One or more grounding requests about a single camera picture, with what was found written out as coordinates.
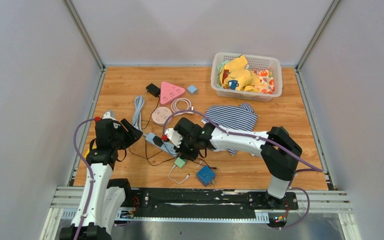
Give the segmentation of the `light blue power strip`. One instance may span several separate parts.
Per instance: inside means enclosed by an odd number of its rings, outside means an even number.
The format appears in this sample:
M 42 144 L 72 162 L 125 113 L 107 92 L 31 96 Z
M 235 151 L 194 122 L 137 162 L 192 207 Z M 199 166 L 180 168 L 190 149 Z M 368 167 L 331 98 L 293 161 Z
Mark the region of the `light blue power strip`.
M 164 142 L 161 137 L 150 132 L 145 137 L 145 145 L 150 144 L 161 151 L 171 155 L 172 157 L 177 157 L 179 153 L 176 151 L 175 146 L 170 142 Z

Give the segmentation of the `green cube charger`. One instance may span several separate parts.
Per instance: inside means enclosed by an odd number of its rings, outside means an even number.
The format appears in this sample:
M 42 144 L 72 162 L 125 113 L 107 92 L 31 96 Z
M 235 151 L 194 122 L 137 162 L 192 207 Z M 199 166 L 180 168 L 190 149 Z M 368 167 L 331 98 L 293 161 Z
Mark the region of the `green cube charger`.
M 180 169 L 182 169 L 186 164 L 187 164 L 187 160 L 186 159 L 182 159 L 180 157 L 177 157 L 174 161 L 174 165 L 176 167 L 179 167 Z

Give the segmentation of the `black adapter with cable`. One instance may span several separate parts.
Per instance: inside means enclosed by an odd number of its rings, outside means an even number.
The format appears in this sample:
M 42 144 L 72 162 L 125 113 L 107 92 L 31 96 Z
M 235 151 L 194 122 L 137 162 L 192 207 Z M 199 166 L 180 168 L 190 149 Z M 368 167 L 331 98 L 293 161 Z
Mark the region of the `black adapter with cable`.
M 151 155 L 151 156 L 148 156 L 148 150 L 147 150 L 147 147 L 148 147 L 148 144 L 152 144 L 154 147 L 158 147 L 160 149 L 159 152 L 155 153 L 154 155 Z M 137 156 L 137 157 L 140 157 L 140 158 L 143 158 L 145 160 L 148 161 L 148 163 L 151 165 L 151 166 L 158 166 L 162 163 L 165 163 L 165 162 L 168 162 L 170 160 L 174 160 L 175 158 L 178 157 L 178 153 L 176 152 L 176 150 L 174 149 L 174 145 L 169 143 L 169 142 L 166 142 L 166 141 L 163 141 L 159 136 L 157 135 L 152 135 L 151 133 L 149 133 L 146 137 L 145 137 L 145 150 L 144 150 L 144 154 L 145 156 L 141 156 L 139 154 L 136 154 L 136 153 L 133 153 L 130 148 L 129 148 L 129 152 L 131 154 L 133 154 L 134 156 Z M 150 159 L 155 157 L 156 155 L 160 154 L 160 153 L 166 153 L 168 155 L 171 156 L 170 159 L 167 159 L 167 160 L 164 160 L 160 163 L 150 163 Z

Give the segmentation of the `blue cube charger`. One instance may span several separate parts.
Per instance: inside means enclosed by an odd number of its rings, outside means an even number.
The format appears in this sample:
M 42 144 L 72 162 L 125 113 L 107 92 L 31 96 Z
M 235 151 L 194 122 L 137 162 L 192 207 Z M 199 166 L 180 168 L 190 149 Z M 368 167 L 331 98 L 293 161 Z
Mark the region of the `blue cube charger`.
M 208 166 L 203 166 L 197 173 L 197 180 L 204 186 L 207 187 L 215 179 L 216 173 Z

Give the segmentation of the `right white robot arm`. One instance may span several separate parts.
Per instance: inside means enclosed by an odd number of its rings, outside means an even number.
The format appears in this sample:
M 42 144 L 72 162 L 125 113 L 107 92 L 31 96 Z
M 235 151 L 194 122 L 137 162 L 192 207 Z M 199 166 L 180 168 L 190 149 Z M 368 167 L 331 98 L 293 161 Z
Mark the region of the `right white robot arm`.
M 208 121 L 203 126 L 183 117 L 173 128 L 164 130 L 181 157 L 194 160 L 201 150 L 237 150 L 261 157 L 271 174 L 265 195 L 266 204 L 278 209 L 286 201 L 286 191 L 293 180 L 302 148 L 283 127 L 269 131 L 231 129 Z

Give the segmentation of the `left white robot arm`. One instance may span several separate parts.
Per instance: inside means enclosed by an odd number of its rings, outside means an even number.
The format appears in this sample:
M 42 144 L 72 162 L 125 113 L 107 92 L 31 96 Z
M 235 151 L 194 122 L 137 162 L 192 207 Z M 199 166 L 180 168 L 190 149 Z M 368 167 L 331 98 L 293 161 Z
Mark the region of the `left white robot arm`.
M 112 110 L 95 122 L 95 138 L 84 157 L 76 152 L 86 165 L 86 180 L 76 214 L 70 226 L 61 229 L 61 240 L 110 240 L 119 208 L 133 201 L 130 182 L 126 178 L 111 179 L 119 151 L 126 151 L 143 135 L 125 118 L 118 121 Z

